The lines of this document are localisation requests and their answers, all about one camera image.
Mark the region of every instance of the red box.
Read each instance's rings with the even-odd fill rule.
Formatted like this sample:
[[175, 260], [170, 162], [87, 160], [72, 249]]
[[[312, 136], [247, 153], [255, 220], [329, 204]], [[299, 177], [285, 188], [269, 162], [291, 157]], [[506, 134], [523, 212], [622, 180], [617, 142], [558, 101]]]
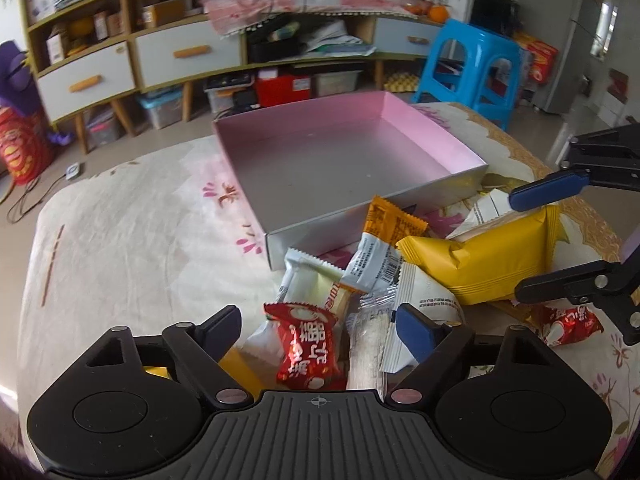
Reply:
[[255, 82], [258, 101], [263, 108], [311, 98], [311, 78], [305, 75], [280, 75]]
[[517, 33], [513, 39], [522, 48], [533, 54], [534, 60], [529, 72], [530, 78], [541, 84], [546, 83], [551, 69], [554, 67], [558, 49], [523, 32]]

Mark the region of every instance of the pink box tray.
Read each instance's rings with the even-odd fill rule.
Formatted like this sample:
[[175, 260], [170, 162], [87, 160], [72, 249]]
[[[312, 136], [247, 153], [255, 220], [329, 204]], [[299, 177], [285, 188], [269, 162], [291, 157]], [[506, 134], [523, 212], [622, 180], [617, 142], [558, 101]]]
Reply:
[[376, 194], [418, 214], [473, 196], [485, 162], [388, 92], [262, 108], [214, 124], [271, 269], [359, 240]]

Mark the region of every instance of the bed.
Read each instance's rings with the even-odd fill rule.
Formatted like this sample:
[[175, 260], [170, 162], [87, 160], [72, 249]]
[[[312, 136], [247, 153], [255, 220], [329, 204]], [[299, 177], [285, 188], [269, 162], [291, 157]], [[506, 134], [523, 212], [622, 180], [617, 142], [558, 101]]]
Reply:
[[[507, 134], [457, 104], [416, 105], [489, 164], [485, 189], [505, 191], [549, 173]], [[263, 319], [262, 304], [282, 278], [242, 216], [233, 180], [222, 170], [215, 136], [125, 162], [69, 186], [44, 207], [31, 251], [18, 343], [18, 406], [25, 431], [30, 407], [105, 330], [130, 326], [151, 335], [174, 322], [202, 322], [227, 304], [242, 311], [241, 344]], [[429, 215], [432, 229], [451, 231], [469, 211], [465, 201]], [[561, 203], [563, 229], [554, 267], [618, 259], [620, 240], [583, 200]], [[350, 248], [327, 259], [344, 265]], [[495, 310], [477, 311], [479, 332], [506, 324]], [[627, 348], [603, 313], [604, 326], [558, 354], [607, 403], [613, 432], [597, 472], [608, 477], [638, 424], [640, 346]], [[37, 459], [25, 439], [29, 459]]]

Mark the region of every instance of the drawer handle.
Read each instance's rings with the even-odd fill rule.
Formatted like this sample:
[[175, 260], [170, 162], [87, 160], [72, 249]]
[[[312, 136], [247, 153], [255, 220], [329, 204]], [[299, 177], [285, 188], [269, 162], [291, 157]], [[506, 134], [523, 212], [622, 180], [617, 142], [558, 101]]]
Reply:
[[176, 50], [174, 57], [175, 59], [184, 59], [186, 57], [202, 56], [202, 54], [208, 54], [209, 52], [211, 52], [209, 45], [192, 46], [184, 50]]
[[101, 75], [94, 75], [89, 79], [85, 79], [84, 81], [79, 81], [69, 87], [69, 91], [73, 94], [75, 92], [81, 92], [82, 90], [86, 90], [87, 88], [91, 88], [92, 86], [96, 86], [97, 84], [102, 82]]
[[406, 37], [409, 43], [415, 43], [418, 45], [428, 45], [429, 40], [427, 38], [416, 38], [415, 36], [407, 36]]

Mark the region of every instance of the red lantern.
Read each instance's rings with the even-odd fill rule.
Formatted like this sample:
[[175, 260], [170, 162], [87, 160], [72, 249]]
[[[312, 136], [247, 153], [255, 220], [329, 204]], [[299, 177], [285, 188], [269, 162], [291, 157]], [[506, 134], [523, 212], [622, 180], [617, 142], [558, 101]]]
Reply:
[[0, 157], [18, 186], [39, 176], [53, 160], [44, 124], [42, 111], [21, 117], [12, 108], [0, 107]]

